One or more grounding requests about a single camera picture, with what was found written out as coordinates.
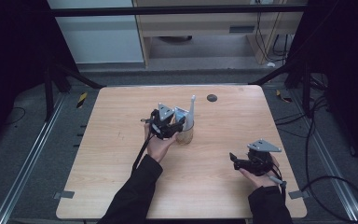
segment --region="metal rail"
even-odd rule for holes
[[[20,198],[22,190],[27,183],[27,180],[34,169],[34,165],[36,164],[37,159],[39,158],[40,153],[42,152],[43,146],[45,145],[46,141],[48,140],[48,135],[50,134],[54,123],[60,114],[62,109],[62,103],[65,99],[65,94],[60,93],[59,98],[56,103],[56,110],[51,116],[51,119],[46,121],[40,131],[39,135],[37,136],[34,145],[28,154],[25,163],[22,165],[19,174],[17,175],[16,180],[14,181],[13,185],[9,193],[7,194],[5,200],[2,202],[0,206],[0,224],[7,223],[8,219],[10,218],[11,212],[14,209],[14,206],[17,203],[17,200]]]
[[[297,91],[290,91],[299,111],[304,112],[301,106],[301,100],[299,93]],[[310,121],[308,118],[304,117],[308,128],[310,128]],[[327,147],[324,144],[322,137],[320,136],[318,130],[315,130],[315,133],[311,137],[312,143],[315,145],[316,151],[318,152],[319,158],[324,165],[324,169],[328,175],[334,175],[341,178],[344,178],[342,173],[339,171],[339,168],[334,163],[333,158],[327,150]],[[338,180],[332,180],[333,186],[336,190],[338,198],[341,200],[342,205],[344,206],[345,211],[347,212],[350,220],[358,220],[358,202],[354,197],[348,184],[343,183]]]

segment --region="metal bar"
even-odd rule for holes
[[[48,121],[51,118],[51,115],[54,111],[53,87],[51,84],[51,76],[50,76],[49,67],[45,68],[43,78],[45,80],[45,96],[46,96],[46,118],[45,118],[45,121]]]
[[[246,6],[178,6],[178,7],[103,7],[103,8],[63,8],[33,10],[29,13],[52,17],[85,16],[130,16],[161,14],[205,14],[205,13],[251,13],[251,12],[301,12],[320,9],[323,6],[307,4],[292,5],[246,5]]]
[[[275,69],[268,75],[261,77],[260,79],[258,79],[256,81],[250,82],[249,85],[258,85],[258,86],[264,85],[268,81],[272,80],[273,78],[275,78],[283,73],[290,72],[297,65],[297,63],[299,63],[298,60],[292,60],[290,62],[287,62],[284,66],[281,66],[281,67]]]
[[[93,81],[81,76],[77,72],[74,72],[74,71],[68,69],[67,67],[65,67],[65,66],[63,66],[61,64],[56,64],[55,66],[56,66],[56,68],[60,69],[61,71],[63,71],[67,75],[76,78],[77,80],[79,80],[79,81],[83,82],[84,84],[92,87],[93,89],[101,89],[101,88],[105,87],[104,85],[100,85],[100,84],[98,84],[96,82],[93,82]]]
[[[310,118],[310,65],[307,61],[304,62],[304,76],[303,76],[303,95],[302,105],[305,114]]]
[[[303,112],[300,96],[296,91],[291,91],[293,95],[294,102],[296,103],[298,110]],[[305,121],[307,127],[310,127],[310,121],[308,118],[304,117],[303,120]],[[324,169],[328,175],[334,175],[343,178],[342,173],[339,171],[339,168],[333,161],[330,153],[327,150],[327,147],[324,144],[322,137],[320,136],[318,130],[315,130],[314,134],[312,135],[312,142],[315,145],[315,148],[318,152],[318,155],[324,165]],[[358,220],[358,202],[354,197],[350,187],[341,181],[332,180],[333,186],[336,190],[336,193],[341,200],[342,205],[344,206],[345,211],[347,212],[348,217],[351,220]]]
[[[57,103],[56,103],[56,110],[52,114],[51,119],[46,121],[45,124],[42,127],[42,130],[40,131],[40,134],[37,136],[34,145],[28,154],[27,159],[25,160],[25,163],[22,165],[21,170],[19,174],[16,177],[16,180],[14,181],[9,193],[7,194],[5,200],[0,206],[0,224],[6,224],[8,219],[10,218],[11,212],[14,209],[14,206],[17,203],[17,200],[20,198],[20,195],[22,193],[22,190],[25,187],[25,184],[27,183],[27,180],[31,174],[31,172],[34,169],[34,165],[36,164],[36,161],[40,155],[40,152],[43,149],[43,146],[45,145],[48,135],[50,134],[52,127],[54,126],[54,123],[60,114],[60,111],[62,109],[62,103],[65,99],[65,94],[60,93]]]

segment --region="hand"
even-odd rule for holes
[[[149,135],[149,127],[150,124],[145,124],[145,140]],[[149,144],[147,145],[147,154],[153,158],[155,161],[160,163],[162,159],[164,159],[165,155],[167,154],[168,148],[176,141],[175,133],[171,138],[162,140],[157,138],[156,136],[152,137],[149,140]]]
[[[279,167],[279,163],[277,162],[275,157],[272,155],[271,157],[274,164],[277,167]],[[243,168],[240,168],[240,172],[241,174],[243,174],[243,176],[245,176],[247,179],[249,179],[252,182],[254,189],[258,189],[260,187],[278,186],[277,183],[275,183],[269,178],[271,175],[276,177],[276,175],[272,171],[269,171],[265,175],[261,175],[261,176],[256,176]]]

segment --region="gray floor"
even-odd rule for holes
[[[186,42],[156,38],[153,41],[150,64],[147,68],[123,68],[114,73],[88,72],[84,75],[108,86],[244,84],[263,77],[272,69],[266,64],[256,63],[244,36],[193,36],[191,41]],[[84,132],[83,125],[88,123],[98,90],[93,90],[72,78],[68,79],[73,88],[70,93],[58,93],[55,90],[56,99],[59,95],[64,96],[62,111],[17,200],[9,223],[72,223],[58,220],[55,216],[59,201],[53,199],[53,194],[64,188],[77,147],[81,142],[79,135]],[[286,103],[276,96],[276,90],[282,88],[283,80],[284,75],[275,78],[263,87],[275,119],[301,112],[297,104]],[[45,118],[43,88],[42,85],[36,86],[17,97],[15,106],[19,108],[13,109],[12,114],[7,118],[8,125],[0,133],[0,205],[42,129]],[[290,96],[296,98],[300,90],[301,88],[290,91]],[[77,100],[84,91],[88,93],[88,98],[81,108],[76,108]],[[322,95],[321,92],[312,92],[313,99],[320,95]],[[328,112],[328,106],[320,108],[315,113],[315,122],[333,163],[346,179],[358,187],[358,158],[351,156],[349,145],[333,115]],[[305,136],[309,130],[306,120],[300,119],[294,123],[279,125],[278,129],[298,185],[304,186],[307,183]],[[321,153],[313,141],[310,142],[309,160],[311,179],[328,174],[326,164],[321,160]],[[328,208],[347,217],[347,212],[336,194],[332,181],[327,180],[315,184],[313,190]],[[342,223],[326,213],[314,199],[305,199],[305,203],[308,214],[296,220],[296,223]],[[194,223],[194,220],[169,223]],[[243,221],[199,220],[196,223],[243,223]]]

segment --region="white cabinet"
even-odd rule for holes
[[[48,0],[48,3],[52,9],[132,7],[131,0]],[[57,17],[56,20],[79,69],[94,64],[101,67],[101,64],[144,62],[134,16]]]

